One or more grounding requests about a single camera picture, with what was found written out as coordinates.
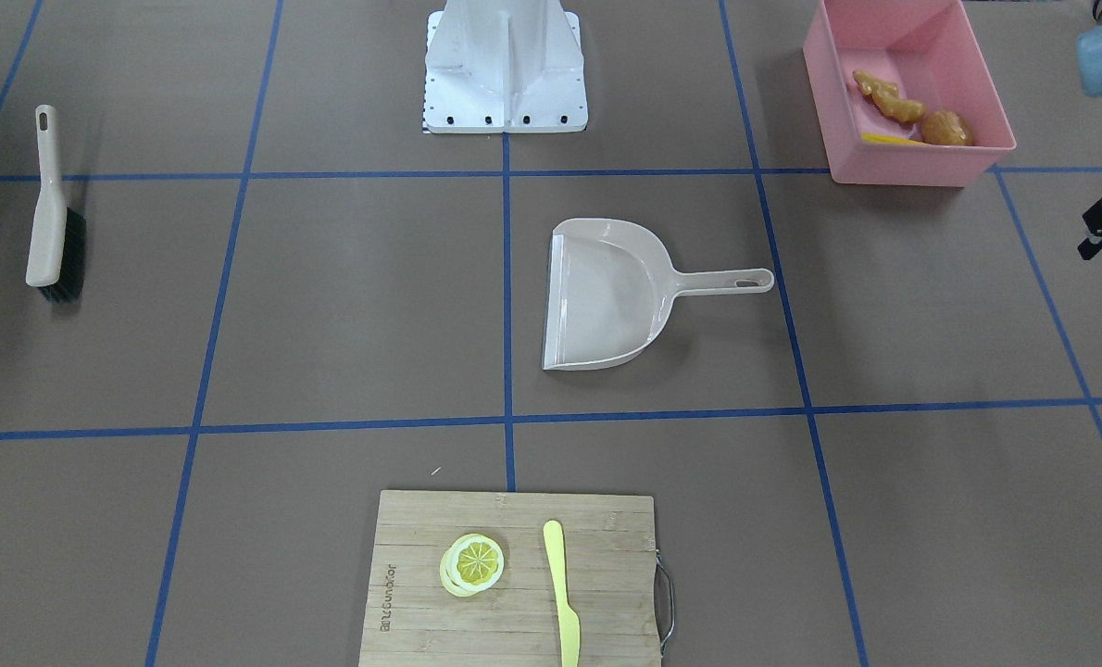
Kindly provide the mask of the bamboo cutting board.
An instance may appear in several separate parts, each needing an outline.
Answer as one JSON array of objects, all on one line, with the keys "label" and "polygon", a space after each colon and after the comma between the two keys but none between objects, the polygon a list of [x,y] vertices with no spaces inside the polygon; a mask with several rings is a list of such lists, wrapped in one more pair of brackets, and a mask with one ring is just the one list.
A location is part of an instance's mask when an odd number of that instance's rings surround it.
[{"label": "bamboo cutting board", "polygon": [[[559,521],[565,598],[582,666],[658,666],[656,507],[651,497],[385,490],[379,495],[361,666],[558,666],[554,575],[544,542]],[[465,535],[500,545],[495,585],[449,594],[437,564]]]}]

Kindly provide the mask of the pink plastic bin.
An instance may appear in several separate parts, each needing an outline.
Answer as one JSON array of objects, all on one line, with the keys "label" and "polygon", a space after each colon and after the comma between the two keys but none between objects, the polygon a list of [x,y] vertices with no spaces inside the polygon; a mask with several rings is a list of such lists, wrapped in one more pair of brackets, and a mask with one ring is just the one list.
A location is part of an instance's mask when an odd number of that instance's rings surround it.
[{"label": "pink plastic bin", "polygon": [[[839,184],[962,187],[1017,146],[960,1],[820,1],[802,45],[831,177]],[[861,132],[922,140],[883,117],[853,69],[898,85],[927,111],[957,111],[975,146],[877,146]]]}]

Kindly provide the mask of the beige plastic dustpan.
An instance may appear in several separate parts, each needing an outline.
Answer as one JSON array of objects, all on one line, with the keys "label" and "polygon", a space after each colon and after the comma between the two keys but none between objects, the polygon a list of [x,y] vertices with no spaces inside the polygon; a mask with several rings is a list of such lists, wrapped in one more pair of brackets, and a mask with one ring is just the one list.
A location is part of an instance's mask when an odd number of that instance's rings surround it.
[{"label": "beige plastic dustpan", "polygon": [[666,329],[683,295],[768,293],[768,269],[679,271],[642,225],[573,217],[548,246],[545,372],[593,372],[639,356]]}]

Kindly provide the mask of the beige hand brush black bristles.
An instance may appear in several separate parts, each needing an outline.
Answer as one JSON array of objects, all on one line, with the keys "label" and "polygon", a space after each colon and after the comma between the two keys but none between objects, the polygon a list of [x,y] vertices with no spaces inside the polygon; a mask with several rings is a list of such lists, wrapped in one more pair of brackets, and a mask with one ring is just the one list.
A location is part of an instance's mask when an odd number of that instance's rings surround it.
[{"label": "beige hand brush black bristles", "polygon": [[50,303],[69,304],[82,295],[86,220],[66,198],[56,107],[39,105],[34,126],[40,189],[31,217],[26,284]]}]

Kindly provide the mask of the orange toy croissant piece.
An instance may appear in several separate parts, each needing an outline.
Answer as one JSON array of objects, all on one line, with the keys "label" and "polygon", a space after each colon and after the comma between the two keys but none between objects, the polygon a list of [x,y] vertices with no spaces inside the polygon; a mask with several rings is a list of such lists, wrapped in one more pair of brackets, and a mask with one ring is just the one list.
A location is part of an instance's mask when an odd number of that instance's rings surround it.
[{"label": "orange toy croissant piece", "polygon": [[880,79],[866,69],[853,69],[852,79],[861,96],[869,100],[883,117],[899,125],[921,122],[927,115],[927,106],[919,100],[905,98],[898,85],[892,80]]}]

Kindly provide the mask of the orange toy bread piece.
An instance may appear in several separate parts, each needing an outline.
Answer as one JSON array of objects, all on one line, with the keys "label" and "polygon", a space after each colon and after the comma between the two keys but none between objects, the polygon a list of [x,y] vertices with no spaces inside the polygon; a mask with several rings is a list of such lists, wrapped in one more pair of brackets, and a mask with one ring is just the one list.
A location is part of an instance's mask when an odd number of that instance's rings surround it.
[{"label": "orange toy bread piece", "polygon": [[975,146],[975,132],[965,118],[953,110],[939,109],[923,115],[920,139],[929,146]]}]

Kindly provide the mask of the yellow plastic toy knife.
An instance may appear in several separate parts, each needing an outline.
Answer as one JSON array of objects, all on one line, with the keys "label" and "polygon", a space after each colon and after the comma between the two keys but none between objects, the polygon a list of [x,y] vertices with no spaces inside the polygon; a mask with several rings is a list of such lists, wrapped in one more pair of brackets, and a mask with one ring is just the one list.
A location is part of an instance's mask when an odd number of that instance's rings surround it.
[{"label": "yellow plastic toy knife", "polygon": [[560,650],[560,666],[579,666],[583,630],[579,613],[570,604],[568,580],[568,542],[562,523],[545,521],[543,541],[548,571],[557,605],[557,625]]}]

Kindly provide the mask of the white central pillar base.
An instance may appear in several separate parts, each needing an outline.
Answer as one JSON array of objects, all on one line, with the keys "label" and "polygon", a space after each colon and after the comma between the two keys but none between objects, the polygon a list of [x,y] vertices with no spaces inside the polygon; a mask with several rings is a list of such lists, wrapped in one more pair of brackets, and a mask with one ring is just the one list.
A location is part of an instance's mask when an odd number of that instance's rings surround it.
[{"label": "white central pillar base", "polygon": [[426,18],[425,46],[425,132],[588,127],[580,18],[559,1],[449,1]]}]

